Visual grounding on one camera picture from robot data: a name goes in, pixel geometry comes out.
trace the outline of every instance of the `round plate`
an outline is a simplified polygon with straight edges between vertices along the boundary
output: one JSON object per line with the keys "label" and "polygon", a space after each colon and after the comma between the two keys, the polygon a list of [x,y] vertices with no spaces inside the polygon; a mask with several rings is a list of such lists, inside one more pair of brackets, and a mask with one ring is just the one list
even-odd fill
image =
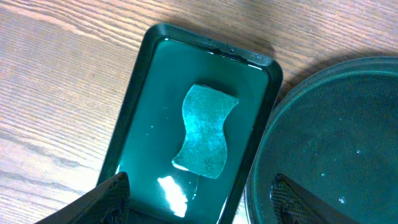
{"label": "round plate", "polygon": [[296,86],[272,112],[248,180],[251,223],[277,223],[283,173],[360,223],[398,220],[398,58],[362,58]]}

